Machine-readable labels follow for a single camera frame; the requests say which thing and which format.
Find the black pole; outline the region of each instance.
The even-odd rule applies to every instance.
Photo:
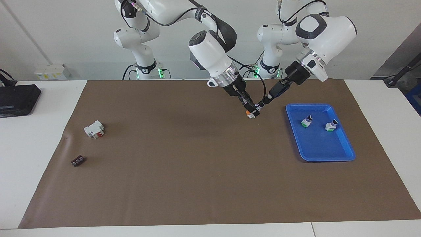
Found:
[[[421,61],[421,53],[419,53],[406,67],[404,67],[394,78],[386,81],[388,87],[394,87],[396,83],[411,70],[419,61]]]

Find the blue tray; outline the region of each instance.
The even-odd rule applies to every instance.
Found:
[[[355,152],[345,134],[341,121],[332,106],[328,104],[289,104],[287,114],[301,157],[309,162],[352,161]],[[308,128],[301,121],[309,114],[313,122]],[[336,119],[338,127],[327,132],[327,123]]]

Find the white table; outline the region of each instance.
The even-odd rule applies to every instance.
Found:
[[[32,115],[0,120],[0,236],[421,236],[421,220],[203,226],[79,227],[17,230],[86,81],[37,81]],[[418,208],[421,208],[421,117],[382,81],[347,80]]]

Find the green component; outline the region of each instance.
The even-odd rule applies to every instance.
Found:
[[[158,68],[158,73],[159,73],[159,78],[164,78],[164,71],[162,71],[162,69]]]
[[[260,68],[255,69],[254,72],[255,72],[254,78],[259,78],[259,76],[257,76],[257,74],[260,73]]]

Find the white connector block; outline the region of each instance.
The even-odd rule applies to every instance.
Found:
[[[63,64],[51,64],[40,67],[35,71],[40,80],[68,80],[70,73]]]
[[[93,138],[100,138],[104,135],[104,126],[102,125],[102,123],[100,121],[95,121],[95,123],[93,123],[92,125],[84,128],[83,130],[85,131],[85,133],[88,135],[88,137],[93,137]]]
[[[333,131],[335,131],[335,129],[337,128],[337,126],[338,126],[338,121],[333,120],[332,122],[326,124],[325,129],[328,132],[333,132]]]

